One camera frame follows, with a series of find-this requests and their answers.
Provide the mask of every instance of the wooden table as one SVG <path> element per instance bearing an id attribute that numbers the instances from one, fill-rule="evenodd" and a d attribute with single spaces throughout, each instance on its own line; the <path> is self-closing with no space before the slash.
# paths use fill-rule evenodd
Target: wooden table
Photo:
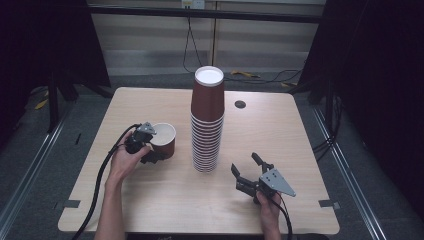
<path id="1" fill-rule="evenodd" d="M 106 112 L 70 200 L 78 208 L 65 208 L 62 231 L 76 231 L 91 204 L 96 175 L 107 152 L 122 132 L 134 123 L 168 122 L 174 125 L 176 150 L 157 164 L 139 164 L 123 185 L 123 211 L 127 232 L 261 234 L 259 206 L 235 189 L 234 163 L 241 175 L 258 180 L 261 168 L 251 158 L 256 152 L 273 163 L 296 192 L 283 195 L 293 232 L 336 234 L 339 225 L 294 99 L 289 94 L 225 93 L 225 120 L 217 168 L 201 173 L 192 166 L 191 90 L 120 88 Z M 244 109 L 234 103 L 242 100 Z M 103 183 L 109 168 L 106 168 Z M 95 231 L 103 200 L 100 189 L 96 210 L 86 231 Z M 287 232 L 280 214 L 280 229 Z"/>

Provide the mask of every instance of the black backdrop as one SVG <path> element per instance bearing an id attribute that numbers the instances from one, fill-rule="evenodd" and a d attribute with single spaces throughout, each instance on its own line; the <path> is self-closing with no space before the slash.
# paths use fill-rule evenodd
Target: black backdrop
<path id="1" fill-rule="evenodd" d="M 3 145 L 24 113 L 30 91 L 48 85 L 52 72 L 66 76 L 71 83 L 102 86 L 110 83 L 91 14 L 48 7 L 86 5 L 85 0 L 1 2 L 0 145 Z"/>
<path id="2" fill-rule="evenodd" d="M 327 0 L 300 84 L 329 80 L 368 149 L 424 219 L 424 2 Z"/>

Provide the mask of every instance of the finger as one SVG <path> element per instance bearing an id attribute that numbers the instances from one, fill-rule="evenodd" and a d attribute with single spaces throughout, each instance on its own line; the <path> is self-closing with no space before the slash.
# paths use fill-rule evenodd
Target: finger
<path id="1" fill-rule="evenodd" d="M 121 141 L 119 141 L 119 145 L 125 144 L 125 141 L 127 140 L 127 138 L 129 138 L 132 134 L 132 131 L 128 131 L 124 137 L 121 139 Z"/>
<path id="2" fill-rule="evenodd" d="M 149 146 L 142 147 L 138 152 L 134 153 L 135 157 L 140 160 L 144 155 L 150 152 Z"/>
<path id="3" fill-rule="evenodd" d="M 272 196 L 272 200 L 276 202 L 278 205 L 281 204 L 281 195 L 280 193 L 275 193 L 274 196 Z"/>
<path id="4" fill-rule="evenodd" d="M 265 195 L 262 192 L 257 191 L 256 192 L 256 197 L 258 198 L 258 200 L 261 203 L 261 205 L 268 204 L 268 199 L 266 199 Z"/>

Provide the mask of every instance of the wall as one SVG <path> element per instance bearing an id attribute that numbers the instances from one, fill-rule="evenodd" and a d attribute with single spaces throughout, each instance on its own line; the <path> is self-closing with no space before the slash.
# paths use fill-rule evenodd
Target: wall
<path id="1" fill-rule="evenodd" d="M 302 4 L 299 1 L 281 0 L 261 3 L 252 0 L 206 1 L 206 9 L 316 16 L 322 14 L 322 1 L 300 2 Z M 181 8 L 181 1 L 89 0 L 88 3 Z M 187 19 L 102 14 L 92 14 L 92 18 L 110 75 L 186 72 L 182 66 L 188 31 Z M 250 71 L 300 69 L 317 29 L 317 24 L 302 23 L 213 19 L 191 19 L 190 22 L 201 63 L 219 66 L 224 71 L 233 68 Z M 185 65 L 192 71 L 199 66 L 191 39 L 187 45 Z"/>

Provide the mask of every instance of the wrist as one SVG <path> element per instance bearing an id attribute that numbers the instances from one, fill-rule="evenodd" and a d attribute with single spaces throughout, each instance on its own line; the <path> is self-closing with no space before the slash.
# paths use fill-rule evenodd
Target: wrist
<path id="1" fill-rule="evenodd" d="M 122 180 L 109 177 L 105 183 L 105 193 L 114 193 L 116 191 L 120 191 L 122 188 Z"/>

